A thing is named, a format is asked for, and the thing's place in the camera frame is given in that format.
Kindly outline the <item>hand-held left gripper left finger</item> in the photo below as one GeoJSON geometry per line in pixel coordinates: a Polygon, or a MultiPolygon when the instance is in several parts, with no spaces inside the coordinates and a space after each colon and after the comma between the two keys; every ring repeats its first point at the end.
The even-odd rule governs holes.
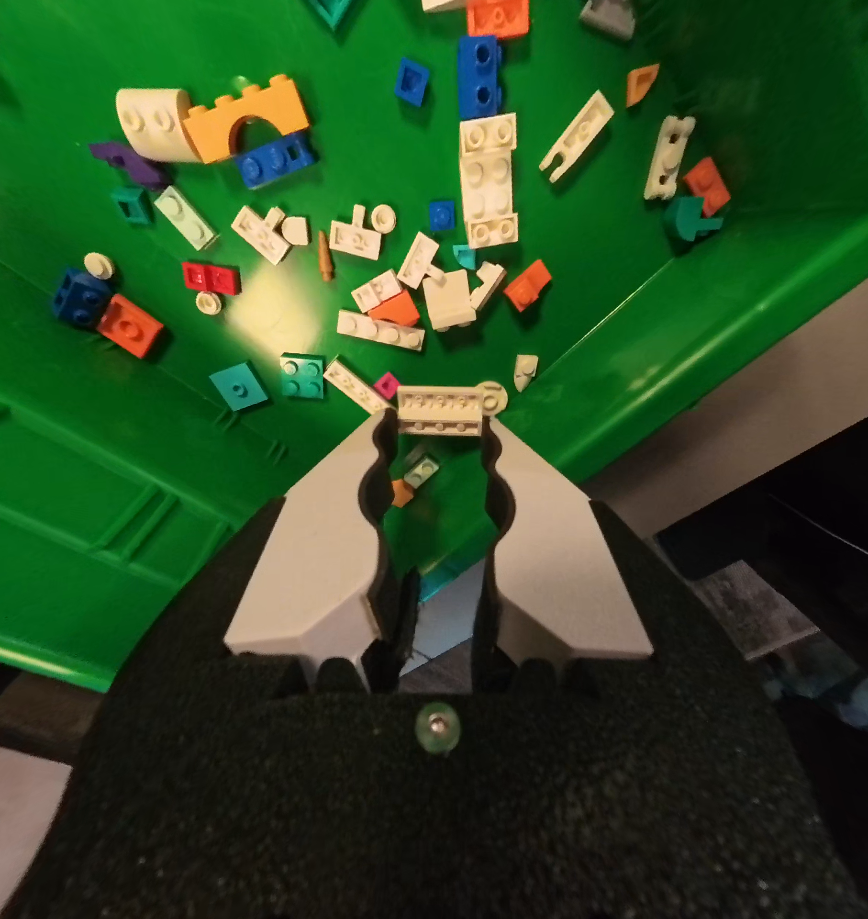
{"type": "Polygon", "coordinates": [[[290,655],[310,683],[343,659],[371,691],[394,688],[400,583],[382,521],[396,447],[384,409],[290,488],[224,635],[233,654],[290,655]]]}

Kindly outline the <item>lego pieces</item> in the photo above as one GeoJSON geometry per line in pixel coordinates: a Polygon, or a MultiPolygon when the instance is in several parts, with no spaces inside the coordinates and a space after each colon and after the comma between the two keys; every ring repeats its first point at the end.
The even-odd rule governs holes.
{"type": "Polygon", "coordinates": [[[631,212],[638,207],[637,169],[625,166],[625,184],[597,190],[581,202],[559,203],[573,176],[601,150],[623,144],[621,121],[609,127],[612,105],[595,86],[598,52],[582,49],[574,25],[562,15],[531,62],[530,41],[507,48],[509,32],[527,32],[528,2],[462,2],[469,6],[467,34],[435,29],[431,14],[411,13],[401,2],[384,2],[378,21],[349,52],[322,50],[307,14],[295,14],[295,2],[48,2],[61,22],[45,26],[42,36],[59,54],[56,72],[79,95],[69,114],[100,126],[102,98],[121,94],[116,103],[128,132],[139,121],[154,134],[159,118],[153,101],[166,90],[146,85],[128,88],[128,76],[161,81],[193,77],[195,90],[215,88],[205,57],[217,52],[220,63],[233,52],[235,63],[254,57],[261,75],[276,69],[277,57],[290,64],[309,95],[322,94],[335,106],[320,112],[319,98],[307,105],[325,121],[325,163],[333,172],[324,191],[338,204],[343,191],[359,183],[372,188],[372,229],[353,227],[332,213],[328,245],[340,255],[350,243],[364,244],[394,228],[392,197],[402,213],[399,235],[412,235],[417,208],[428,205],[430,229],[405,241],[404,266],[363,280],[354,293],[357,306],[337,318],[335,349],[347,337],[359,340],[359,312],[375,326],[420,325],[410,289],[420,289],[432,335],[443,341],[438,360],[473,349],[478,373],[486,364],[486,345],[456,328],[473,325],[472,310],[482,312],[488,285],[500,268],[518,276],[506,282],[506,299],[523,319],[537,324],[543,289],[555,284],[543,261],[562,271],[558,283],[570,290],[564,305],[579,314],[595,299],[599,276],[615,280],[632,255],[645,254],[633,241],[631,212]],[[416,210],[408,211],[408,205],[416,210]]]}

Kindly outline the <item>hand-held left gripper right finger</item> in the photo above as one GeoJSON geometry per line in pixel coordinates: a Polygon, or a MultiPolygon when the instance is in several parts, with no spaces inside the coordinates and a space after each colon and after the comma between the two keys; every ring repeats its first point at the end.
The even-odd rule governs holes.
{"type": "Polygon", "coordinates": [[[486,513],[497,529],[479,600],[479,675],[526,661],[655,652],[588,496],[497,418],[483,427],[486,513]]]}

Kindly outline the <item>white grille lego plate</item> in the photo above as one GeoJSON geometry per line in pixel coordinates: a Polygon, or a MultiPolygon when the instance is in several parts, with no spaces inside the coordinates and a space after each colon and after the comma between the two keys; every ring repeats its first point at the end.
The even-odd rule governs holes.
{"type": "Polygon", "coordinates": [[[482,435],[484,396],[476,387],[401,385],[396,390],[396,404],[400,435],[482,435]]]}

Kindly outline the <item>green plastic bin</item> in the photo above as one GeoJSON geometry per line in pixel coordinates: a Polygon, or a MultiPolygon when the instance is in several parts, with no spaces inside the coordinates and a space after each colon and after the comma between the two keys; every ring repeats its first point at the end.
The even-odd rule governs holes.
{"type": "Polygon", "coordinates": [[[501,39],[517,243],[422,354],[336,333],[457,201],[463,11],[421,2],[0,2],[0,661],[109,688],[153,618],[366,416],[279,388],[285,352],[368,382],[512,389],[503,422],[586,479],[868,277],[868,2],[635,2],[634,38],[531,2],[501,39]],[[89,145],[116,93],[239,101],[287,75],[317,163],[248,189],[167,166],[196,253],[89,145]]]}

